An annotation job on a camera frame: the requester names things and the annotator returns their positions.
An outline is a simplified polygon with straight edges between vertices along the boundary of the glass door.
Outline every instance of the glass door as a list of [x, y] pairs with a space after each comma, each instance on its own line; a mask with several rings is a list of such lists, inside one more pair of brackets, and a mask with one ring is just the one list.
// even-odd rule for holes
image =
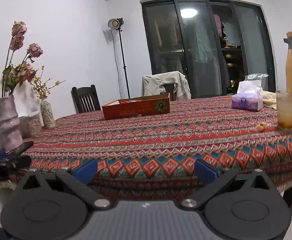
[[255, 8], [234, 4], [234, 10], [238, 18], [245, 54], [247, 60], [247, 74], [267, 73], [270, 76], [264, 85], [264, 90], [275, 90], [272, 75], [273, 60], [268, 60], [266, 55], [267, 42], [264, 42], [262, 22]]
[[178, 1], [192, 98], [222, 95], [226, 66], [220, 61], [215, 28], [205, 1]]
[[182, 34], [174, 2], [143, 7], [153, 74], [179, 71], [187, 76]]
[[234, 94], [238, 90], [239, 82], [245, 79], [245, 73], [247, 73], [241, 32], [228, 2], [210, 2], [210, 5], [218, 30], [219, 43], [223, 54], [222, 60], [227, 66], [229, 78], [227, 94]]

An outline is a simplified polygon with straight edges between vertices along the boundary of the ceiling light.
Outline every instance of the ceiling light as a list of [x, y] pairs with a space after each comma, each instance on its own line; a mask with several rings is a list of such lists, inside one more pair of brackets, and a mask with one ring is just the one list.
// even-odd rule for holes
[[196, 11], [195, 9], [192, 9], [192, 8], [187, 8], [187, 9], [182, 9], [181, 10], [181, 16], [182, 16], [182, 18], [192, 18], [197, 13], [198, 13], [198, 11]]

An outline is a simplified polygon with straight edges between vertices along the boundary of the ceramic vase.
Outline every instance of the ceramic vase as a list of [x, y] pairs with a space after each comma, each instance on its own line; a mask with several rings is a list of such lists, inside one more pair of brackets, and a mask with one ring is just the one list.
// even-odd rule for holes
[[55, 120], [53, 117], [52, 108], [50, 103], [47, 101], [47, 97], [41, 99], [40, 111], [43, 117], [43, 123], [46, 129], [52, 129], [55, 127]]
[[0, 98], [0, 133], [6, 151], [23, 143], [14, 96]]

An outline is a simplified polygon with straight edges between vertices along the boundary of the patterned tablecloth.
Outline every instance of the patterned tablecloth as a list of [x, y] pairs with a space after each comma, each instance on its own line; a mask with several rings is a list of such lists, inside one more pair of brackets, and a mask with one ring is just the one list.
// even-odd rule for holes
[[[171, 112], [105, 120], [102, 111], [56, 121], [25, 152], [32, 167], [54, 172], [100, 159], [91, 187], [111, 198], [182, 199], [201, 187], [194, 162], [250, 172], [261, 167], [279, 190], [292, 187], [292, 129], [277, 112], [232, 109], [231, 97], [171, 102]], [[257, 132], [255, 126], [268, 127]]]

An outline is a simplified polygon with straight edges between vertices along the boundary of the red wooden box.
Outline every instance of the red wooden box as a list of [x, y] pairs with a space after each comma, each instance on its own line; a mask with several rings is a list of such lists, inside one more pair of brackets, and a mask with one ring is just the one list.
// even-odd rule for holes
[[136, 115], [168, 114], [169, 93], [139, 97], [131, 99], [119, 99], [103, 105], [105, 119], [116, 119]]

